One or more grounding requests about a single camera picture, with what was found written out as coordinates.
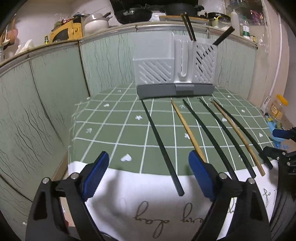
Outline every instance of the white bottle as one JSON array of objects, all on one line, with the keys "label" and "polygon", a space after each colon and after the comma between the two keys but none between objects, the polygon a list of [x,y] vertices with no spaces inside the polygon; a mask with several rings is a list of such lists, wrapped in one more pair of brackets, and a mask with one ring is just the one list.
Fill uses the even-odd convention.
[{"label": "white bottle", "polygon": [[235,29],[233,33],[237,36],[240,36],[240,34],[239,34],[239,16],[235,12],[234,9],[233,9],[233,12],[231,12],[230,17],[231,17],[231,25]]},{"label": "white bottle", "polygon": [[244,21],[242,23],[242,36],[248,40],[250,40],[250,27],[249,22],[246,17],[244,17]]}]

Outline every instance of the green tablecloth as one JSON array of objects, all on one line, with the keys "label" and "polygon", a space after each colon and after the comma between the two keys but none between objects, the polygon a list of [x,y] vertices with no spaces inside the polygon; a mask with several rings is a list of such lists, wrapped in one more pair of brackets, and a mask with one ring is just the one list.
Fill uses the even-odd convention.
[{"label": "green tablecloth", "polygon": [[[272,146],[272,142],[269,138],[271,133],[261,112],[239,95],[219,87],[215,88],[213,96],[202,98],[224,121],[246,153],[251,165],[255,166],[238,135],[210,100],[215,98],[220,102],[264,148],[267,145]],[[207,161],[218,172],[226,172],[212,143],[183,105],[182,98],[173,98],[173,100],[189,124]],[[215,137],[234,170],[246,169],[233,143],[197,97],[186,98],[186,101]],[[192,175],[188,165],[188,154],[193,150],[193,146],[172,108],[170,98],[148,99],[144,102],[177,174]],[[92,163],[104,150],[110,156],[109,168],[135,173],[169,175],[141,101],[137,98],[134,83],[103,91],[77,104],[76,107],[70,130],[69,163],[73,161]]]}]

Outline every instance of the screw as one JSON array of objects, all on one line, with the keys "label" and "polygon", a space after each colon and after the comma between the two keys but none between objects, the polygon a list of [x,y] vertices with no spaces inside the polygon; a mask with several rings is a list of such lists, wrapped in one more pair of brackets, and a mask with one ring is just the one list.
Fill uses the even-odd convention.
[{"label": "screw", "polygon": [[48,177],[43,178],[43,180],[42,180],[42,183],[43,184],[47,184],[48,182],[49,182],[49,178]]},{"label": "screw", "polygon": [[227,175],[223,172],[219,173],[219,177],[223,180],[225,180],[227,178]]},{"label": "screw", "polygon": [[254,180],[253,178],[248,178],[248,182],[249,182],[250,184],[255,184],[255,180]]},{"label": "screw", "polygon": [[77,179],[79,177],[79,173],[74,172],[74,173],[71,174],[70,177],[71,177],[71,179],[75,180],[75,179]]}]

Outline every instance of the jar with yellow lid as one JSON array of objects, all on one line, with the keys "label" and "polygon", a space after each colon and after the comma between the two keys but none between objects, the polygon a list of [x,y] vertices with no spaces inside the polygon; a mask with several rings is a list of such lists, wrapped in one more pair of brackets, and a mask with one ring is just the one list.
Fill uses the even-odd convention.
[{"label": "jar with yellow lid", "polygon": [[274,122],[280,122],[284,114],[285,106],[288,106],[288,101],[283,96],[277,95],[269,109],[269,117]]}]

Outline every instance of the blue gripper pad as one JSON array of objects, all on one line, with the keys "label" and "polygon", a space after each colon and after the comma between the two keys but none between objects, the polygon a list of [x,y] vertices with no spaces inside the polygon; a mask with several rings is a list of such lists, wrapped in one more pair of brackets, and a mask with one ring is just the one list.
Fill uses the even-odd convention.
[{"label": "blue gripper pad", "polygon": [[215,201],[216,194],[214,190],[218,175],[217,171],[211,164],[204,163],[194,150],[189,153],[188,160],[203,195],[209,198],[211,202]]},{"label": "blue gripper pad", "polygon": [[285,131],[285,130],[279,130],[279,129],[274,129],[272,132],[272,135],[274,137],[282,138],[282,139],[291,139],[292,138],[292,133],[290,131]]},{"label": "blue gripper pad", "polygon": [[94,163],[88,165],[92,167],[92,169],[90,170],[89,175],[85,178],[83,182],[82,200],[84,202],[86,202],[88,198],[94,196],[94,193],[98,188],[98,185],[100,184],[102,177],[104,176],[108,168],[108,153],[103,151]]}]

